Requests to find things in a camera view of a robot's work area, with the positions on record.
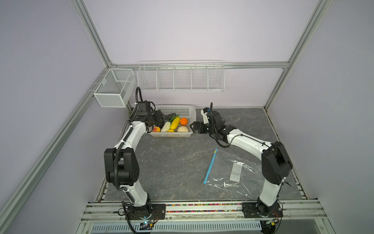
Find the yellow red toy peach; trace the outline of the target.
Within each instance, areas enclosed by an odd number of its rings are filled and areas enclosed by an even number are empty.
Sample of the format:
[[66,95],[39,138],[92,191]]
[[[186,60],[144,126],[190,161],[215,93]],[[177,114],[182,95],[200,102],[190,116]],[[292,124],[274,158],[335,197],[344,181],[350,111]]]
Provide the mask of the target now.
[[153,128],[153,132],[161,132],[161,128],[156,126]]

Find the clear zip top bag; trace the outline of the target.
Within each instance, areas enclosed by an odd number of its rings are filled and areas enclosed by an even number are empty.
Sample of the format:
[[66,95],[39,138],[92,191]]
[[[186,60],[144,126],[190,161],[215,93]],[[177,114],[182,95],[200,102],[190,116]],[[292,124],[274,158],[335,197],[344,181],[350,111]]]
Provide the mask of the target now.
[[261,193],[264,180],[260,163],[215,149],[203,184],[255,199]]

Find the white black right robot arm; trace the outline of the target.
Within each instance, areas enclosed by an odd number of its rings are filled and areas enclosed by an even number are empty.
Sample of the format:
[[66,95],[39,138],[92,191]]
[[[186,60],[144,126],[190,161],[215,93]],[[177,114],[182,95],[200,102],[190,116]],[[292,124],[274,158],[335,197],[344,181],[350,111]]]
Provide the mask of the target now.
[[284,145],[250,136],[235,126],[226,124],[220,113],[205,108],[203,121],[190,124],[194,133],[208,134],[222,148],[237,146],[261,161],[265,178],[262,191],[257,198],[256,209],[261,217],[269,216],[276,210],[282,185],[293,169],[293,164]]

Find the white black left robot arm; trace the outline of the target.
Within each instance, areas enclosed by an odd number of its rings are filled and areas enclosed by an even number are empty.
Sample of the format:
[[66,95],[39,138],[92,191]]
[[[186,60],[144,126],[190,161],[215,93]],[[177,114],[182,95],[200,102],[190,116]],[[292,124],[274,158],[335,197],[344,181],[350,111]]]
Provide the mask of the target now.
[[141,88],[135,91],[135,107],[126,120],[127,128],[120,141],[113,148],[104,152],[105,177],[108,183],[129,199],[122,202],[124,213],[130,218],[149,219],[152,216],[150,196],[139,182],[140,167],[135,155],[135,149],[144,134],[152,131],[153,127],[161,126],[165,116],[156,110],[152,101],[142,98]]

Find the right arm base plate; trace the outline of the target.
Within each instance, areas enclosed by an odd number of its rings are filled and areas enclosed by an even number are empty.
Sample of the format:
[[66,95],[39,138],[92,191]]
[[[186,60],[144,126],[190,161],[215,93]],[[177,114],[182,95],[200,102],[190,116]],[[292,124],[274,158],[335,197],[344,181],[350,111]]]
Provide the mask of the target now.
[[242,212],[245,218],[281,218],[283,212],[280,204],[275,202],[268,207],[263,203],[244,202],[242,203]]

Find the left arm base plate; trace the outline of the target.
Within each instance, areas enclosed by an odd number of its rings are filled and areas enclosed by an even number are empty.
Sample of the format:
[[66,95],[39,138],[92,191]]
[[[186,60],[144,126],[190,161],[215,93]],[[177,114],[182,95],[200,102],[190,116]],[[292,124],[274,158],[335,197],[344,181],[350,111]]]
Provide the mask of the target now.
[[130,220],[163,220],[166,215],[166,204],[154,204],[142,207],[127,207]]

